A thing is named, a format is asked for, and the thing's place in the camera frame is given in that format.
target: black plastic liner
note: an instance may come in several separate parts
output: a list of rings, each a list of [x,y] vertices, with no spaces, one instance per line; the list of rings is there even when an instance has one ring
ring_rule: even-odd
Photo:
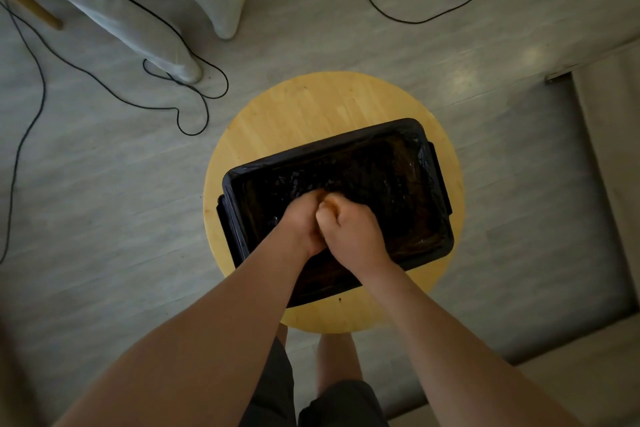
[[[218,215],[236,268],[307,191],[339,191],[375,213],[392,260],[404,270],[453,248],[449,197],[435,148],[417,120],[350,131],[231,169],[222,181]],[[312,257],[288,307],[360,285],[328,250]]]

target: right hand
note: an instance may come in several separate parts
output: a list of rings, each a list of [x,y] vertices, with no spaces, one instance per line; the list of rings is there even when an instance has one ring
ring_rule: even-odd
[[[378,220],[368,206],[332,192],[320,203],[316,220],[333,256],[361,282],[392,264]]]

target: hand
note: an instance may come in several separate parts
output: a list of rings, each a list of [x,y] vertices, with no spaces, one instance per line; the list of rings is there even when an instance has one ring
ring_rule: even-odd
[[[393,263],[368,206],[332,192],[320,203],[316,220],[333,256],[361,282],[362,277]]]
[[[326,248],[323,236],[316,223],[316,211],[326,196],[324,189],[316,189],[294,199],[278,223],[278,227],[286,228],[294,234],[308,253],[309,257],[322,252]]]

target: forearm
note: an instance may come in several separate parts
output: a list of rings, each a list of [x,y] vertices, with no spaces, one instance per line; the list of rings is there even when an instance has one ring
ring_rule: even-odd
[[[423,293],[400,269],[361,279],[402,336],[441,425],[579,423]]]
[[[235,426],[308,256],[277,227],[234,273],[132,346],[60,426]]]

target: left hand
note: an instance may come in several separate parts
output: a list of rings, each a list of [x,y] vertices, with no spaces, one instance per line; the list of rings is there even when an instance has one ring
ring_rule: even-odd
[[[316,189],[294,199],[287,206],[287,210],[278,223],[279,227],[288,229],[289,233],[298,237],[309,257],[313,257],[326,248],[326,243],[316,221],[316,211],[318,211],[318,206],[326,194],[324,189]]]

